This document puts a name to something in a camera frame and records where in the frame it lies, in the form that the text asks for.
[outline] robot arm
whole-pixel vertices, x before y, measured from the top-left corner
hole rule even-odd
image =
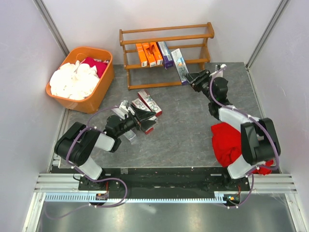
[[[242,155],[227,168],[232,179],[239,179],[246,175],[248,171],[256,165],[264,164],[267,160],[275,157],[274,151],[269,140],[263,131],[256,126],[248,117],[243,114],[231,110],[236,109],[227,99],[227,80],[223,78],[223,71],[220,71],[212,84],[212,93],[216,100],[222,105],[228,106],[229,109],[218,105],[210,93],[211,76],[209,70],[203,70],[197,73],[189,73],[185,76],[192,88],[196,92],[202,91],[209,99],[209,112],[216,119],[226,122],[241,133],[241,150]],[[254,117],[270,134],[278,154],[280,154],[280,145],[271,119],[259,119]]]
[[[86,130],[77,140],[69,154],[69,162],[77,166],[83,173],[91,179],[100,179],[105,173],[97,165],[90,154],[94,147],[109,152],[115,152],[121,144],[120,136],[127,131],[136,128],[145,131],[155,122],[148,120],[155,115],[155,112],[148,112],[136,108],[134,105],[126,107],[127,101],[122,102],[119,109],[125,113],[125,118],[112,115],[107,118],[105,130],[103,132],[96,128],[86,130],[86,125],[75,122],[68,131],[57,141],[54,151],[61,158],[66,159],[69,150],[82,130]]]

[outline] pink cloth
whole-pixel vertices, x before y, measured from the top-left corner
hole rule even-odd
[[[92,68],[93,66],[96,66],[97,68],[97,75],[99,78],[102,77],[108,63],[105,62],[99,62],[99,61],[95,61],[93,58],[91,57],[87,57],[83,62],[83,64],[89,64],[89,66]]]

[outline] orange box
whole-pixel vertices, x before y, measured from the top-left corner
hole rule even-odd
[[[76,110],[88,114],[93,114],[98,111],[98,108],[101,105],[101,102],[107,92],[107,89],[114,79],[114,69],[112,66],[112,54],[109,51],[93,48],[93,47],[77,47],[73,49],[68,56],[65,58],[63,63],[75,64],[77,60],[83,61],[87,57],[92,57],[93,59],[100,60],[109,60],[103,75],[98,81],[97,86],[93,90],[92,94],[83,100],[72,100],[68,98],[62,98],[59,96],[52,95],[51,87],[48,84],[46,85],[46,93],[57,100],[61,105],[67,109]]]
[[[149,62],[149,66],[150,67],[155,66],[156,65],[155,57],[150,51],[149,43],[142,43],[141,45],[143,45],[143,49]]]
[[[156,64],[161,65],[163,63],[163,58],[162,58],[162,55],[160,53],[158,46],[156,45],[156,42],[150,43],[150,51],[154,55],[154,58],[156,60]]]
[[[136,44],[136,50],[139,54],[141,66],[146,67],[147,66],[147,58],[146,58],[146,55],[144,53],[143,46],[141,45],[141,43]]]

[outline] cloth pile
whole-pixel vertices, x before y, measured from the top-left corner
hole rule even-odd
[[[222,167],[227,167],[241,155],[241,134],[225,122],[213,125],[211,131],[214,154]],[[265,165],[269,167],[273,163],[274,161],[270,160]],[[271,170],[260,168],[253,173],[266,175],[270,174]]]
[[[99,62],[87,57],[82,63],[66,63],[50,79],[51,93],[72,100],[83,100],[92,94],[108,61]]]

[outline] orange basket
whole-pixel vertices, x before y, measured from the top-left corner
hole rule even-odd
[[[93,90],[92,94],[83,100],[72,100],[67,98],[62,98],[59,96],[54,96],[51,93],[51,87],[49,82],[46,86],[46,93],[56,99],[61,105],[63,105],[67,109],[76,110],[88,114],[95,113],[112,83],[114,79],[114,69],[112,66],[112,54],[106,50],[101,50],[92,47],[77,47],[73,49],[66,59],[63,61],[65,63],[75,64],[77,60],[83,61],[86,57],[92,57],[94,59],[109,60],[109,64],[107,65],[102,77],[100,78],[96,88]]]

